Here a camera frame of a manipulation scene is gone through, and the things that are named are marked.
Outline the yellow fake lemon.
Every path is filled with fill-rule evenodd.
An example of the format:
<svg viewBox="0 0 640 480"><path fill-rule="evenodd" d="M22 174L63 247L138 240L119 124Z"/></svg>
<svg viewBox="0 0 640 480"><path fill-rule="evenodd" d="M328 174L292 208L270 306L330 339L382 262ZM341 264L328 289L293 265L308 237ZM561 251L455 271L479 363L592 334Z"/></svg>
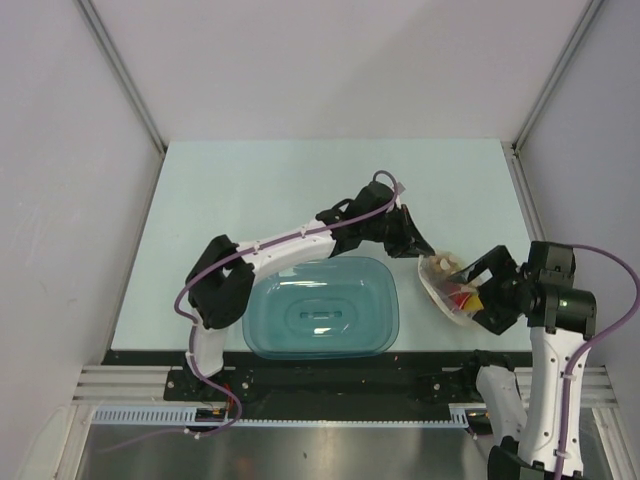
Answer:
<svg viewBox="0 0 640 480"><path fill-rule="evenodd" d="M470 295L464 300L461 309L465 312L478 312L484 309L484 305L478 295Z"/></svg>

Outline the clear polka dot zip bag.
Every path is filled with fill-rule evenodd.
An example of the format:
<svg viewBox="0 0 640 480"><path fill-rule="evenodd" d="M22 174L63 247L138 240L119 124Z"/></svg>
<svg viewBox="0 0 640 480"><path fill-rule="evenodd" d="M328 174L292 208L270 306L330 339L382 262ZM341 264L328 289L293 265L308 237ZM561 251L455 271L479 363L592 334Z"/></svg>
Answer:
<svg viewBox="0 0 640 480"><path fill-rule="evenodd" d="M478 295L480 282L458 284L449 280L465 266L463 260L449 251L438 251L433 256L421 255L418 278L433 304L449 320L462 327L478 328L473 316L483 309Z"/></svg>

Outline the red fake food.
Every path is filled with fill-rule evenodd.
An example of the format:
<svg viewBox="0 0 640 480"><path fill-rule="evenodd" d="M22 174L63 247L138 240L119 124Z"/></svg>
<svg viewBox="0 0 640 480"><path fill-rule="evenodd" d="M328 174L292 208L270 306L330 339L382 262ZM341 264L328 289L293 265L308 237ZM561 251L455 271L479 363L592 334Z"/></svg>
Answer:
<svg viewBox="0 0 640 480"><path fill-rule="evenodd" d="M455 305L462 305L464 300L469 296L465 285L456 284L445 281L440 285L441 296L444 300L450 301Z"/></svg>

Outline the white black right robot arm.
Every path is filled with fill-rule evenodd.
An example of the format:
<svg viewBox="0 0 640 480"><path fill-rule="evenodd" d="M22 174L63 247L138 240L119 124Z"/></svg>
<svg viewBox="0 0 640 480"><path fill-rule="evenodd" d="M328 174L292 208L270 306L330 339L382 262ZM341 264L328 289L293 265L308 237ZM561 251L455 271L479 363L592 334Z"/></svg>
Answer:
<svg viewBox="0 0 640 480"><path fill-rule="evenodd" d="M516 375L487 363L461 376L463 393L484 401L495 444L487 464L490 479L581 479L579 439L582 381L589 341L595 336L597 302L575 288L572 247L534 241L522 265L499 245L452 274L450 282L477 287L482 308L473 319L502 334L520 318L530 331L532 374L524 404Z"/></svg>

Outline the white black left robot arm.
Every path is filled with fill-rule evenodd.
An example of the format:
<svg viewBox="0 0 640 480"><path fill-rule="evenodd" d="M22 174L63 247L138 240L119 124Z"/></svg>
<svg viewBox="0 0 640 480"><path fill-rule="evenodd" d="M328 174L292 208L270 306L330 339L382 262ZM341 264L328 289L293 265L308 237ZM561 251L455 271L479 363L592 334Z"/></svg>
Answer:
<svg viewBox="0 0 640 480"><path fill-rule="evenodd" d="M363 242L381 244L391 258L434 255L400 193L398 185L373 179L355 198L338 202L287 233L248 243L226 235L213 238L173 304L191 323L185 352L187 389L202 400L219 392L228 329L241 319L254 286L266 277L353 251Z"/></svg>

